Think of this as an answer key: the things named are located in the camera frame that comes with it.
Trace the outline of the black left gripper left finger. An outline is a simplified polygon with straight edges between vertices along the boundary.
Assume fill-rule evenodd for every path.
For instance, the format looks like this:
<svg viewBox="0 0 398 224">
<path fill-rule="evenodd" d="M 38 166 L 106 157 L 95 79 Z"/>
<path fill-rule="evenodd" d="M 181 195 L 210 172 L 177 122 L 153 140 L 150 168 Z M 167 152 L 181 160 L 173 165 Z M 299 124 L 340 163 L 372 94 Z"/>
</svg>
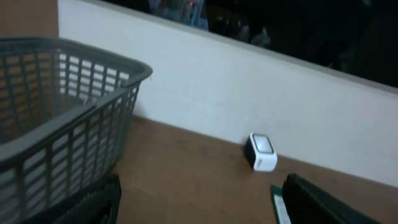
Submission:
<svg viewBox="0 0 398 224">
<path fill-rule="evenodd" d="M 108 174 L 22 224 L 115 224 L 121 200 L 117 174 Z"/>
</svg>

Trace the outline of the green 3M wipes pack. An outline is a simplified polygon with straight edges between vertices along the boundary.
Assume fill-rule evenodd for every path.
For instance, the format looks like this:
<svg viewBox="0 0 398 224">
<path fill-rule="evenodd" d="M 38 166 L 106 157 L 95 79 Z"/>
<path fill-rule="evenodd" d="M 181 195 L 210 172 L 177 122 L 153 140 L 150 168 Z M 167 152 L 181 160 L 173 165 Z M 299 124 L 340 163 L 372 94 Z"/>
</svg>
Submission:
<svg viewBox="0 0 398 224">
<path fill-rule="evenodd" d="M 271 199 L 275 211 L 275 217 L 278 224 L 291 224 L 289 214 L 282 197 L 282 189 L 271 185 Z"/>
</svg>

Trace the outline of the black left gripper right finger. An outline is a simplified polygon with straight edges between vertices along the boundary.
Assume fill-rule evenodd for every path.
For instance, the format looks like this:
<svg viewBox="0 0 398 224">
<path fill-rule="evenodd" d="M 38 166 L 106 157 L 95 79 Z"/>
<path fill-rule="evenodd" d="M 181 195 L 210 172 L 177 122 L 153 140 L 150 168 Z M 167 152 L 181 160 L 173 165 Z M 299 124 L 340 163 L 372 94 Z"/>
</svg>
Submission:
<svg viewBox="0 0 398 224">
<path fill-rule="evenodd" d="M 378 224 L 298 174 L 287 176 L 282 198 L 292 223 Z"/>
</svg>

